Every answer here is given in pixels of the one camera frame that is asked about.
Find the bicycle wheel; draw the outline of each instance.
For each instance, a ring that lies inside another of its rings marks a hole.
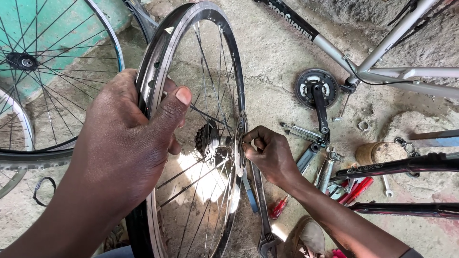
[[[0,87],[11,97],[11,106],[27,111],[34,135],[0,134],[0,141],[8,143],[0,146],[0,169],[67,164],[86,106],[124,69],[118,39],[93,0],[3,4]],[[6,127],[27,116],[8,110],[3,106],[0,111],[0,124]]]
[[[160,24],[136,84],[148,118],[167,76],[191,89],[193,104],[175,132],[182,153],[169,158],[159,185],[126,218],[131,247],[136,258],[222,257],[239,203],[247,121],[239,52],[217,5],[186,4]]]

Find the concrete floor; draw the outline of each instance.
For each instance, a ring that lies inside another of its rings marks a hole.
[[[303,107],[294,96],[293,83],[304,69],[320,67],[329,70],[339,82],[348,76],[319,48],[305,40],[296,30],[288,26],[263,4],[252,1],[215,1],[227,14],[238,43],[246,86],[246,106],[250,128],[264,125],[279,133],[283,129],[279,122],[296,123],[310,130],[318,130],[315,112]],[[154,1],[147,5],[158,20],[182,1]],[[355,63],[360,63],[375,48],[388,32],[384,25],[399,10],[404,1],[300,1],[289,0],[287,4],[316,27],[328,40],[343,52],[350,54]],[[379,66],[444,65],[458,66],[457,53],[459,32],[458,9],[452,9],[439,16],[428,26],[430,40],[416,35],[412,41],[385,55]],[[123,44],[126,67],[137,68],[145,45],[141,35],[132,28],[119,35]],[[422,47],[414,49],[416,43]],[[196,66],[182,63],[186,72],[196,73]],[[458,86],[457,81],[448,81]],[[328,110],[328,117],[337,116],[344,104],[340,99]],[[459,128],[459,111],[454,100],[427,96],[398,90],[389,86],[361,84],[349,100],[342,121],[330,122],[331,146],[346,156],[344,163],[335,170],[346,168],[355,162],[354,152],[358,146],[375,141],[393,141],[396,136],[407,138],[410,132],[430,132]],[[361,132],[357,123],[367,121],[371,130]],[[294,137],[287,137],[294,158],[305,151],[308,143]],[[190,141],[183,144],[192,146]],[[454,152],[458,148],[421,148],[421,154],[431,151]],[[312,180],[316,168],[323,162],[323,151],[313,160],[305,177]],[[35,186],[41,177],[50,175],[60,179],[65,168],[31,171],[23,181],[0,200],[0,248],[5,248],[20,236],[43,212],[35,204],[28,185]],[[454,173],[426,173],[417,180],[404,174],[389,176],[393,198],[384,196],[382,180],[375,183],[359,199],[360,202],[459,202],[459,176]],[[285,193],[265,182],[268,203],[283,198]],[[293,199],[289,201],[282,216],[273,221],[275,232],[286,239],[278,249],[280,257],[291,256],[291,230],[306,211]],[[396,236],[424,257],[457,257],[459,252],[459,223],[445,219],[425,219],[402,216],[364,216],[377,226]],[[226,251],[227,257],[257,257],[257,243],[260,235],[260,220],[250,209],[246,194],[236,216],[236,224]],[[335,248],[327,238],[327,250]]]

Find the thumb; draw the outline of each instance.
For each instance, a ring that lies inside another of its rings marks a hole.
[[[153,117],[148,123],[148,128],[155,134],[160,134],[167,142],[172,137],[175,129],[185,118],[191,104],[191,91],[186,86],[181,86],[170,92],[159,104]]]
[[[258,163],[258,161],[261,160],[262,154],[259,153],[257,150],[255,150],[255,148],[252,145],[244,142],[242,144],[242,149],[244,150],[246,154],[246,158],[254,162],[255,165]]]

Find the shoe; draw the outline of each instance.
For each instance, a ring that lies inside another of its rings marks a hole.
[[[320,225],[311,217],[301,219],[293,236],[294,258],[323,258],[325,236]]]

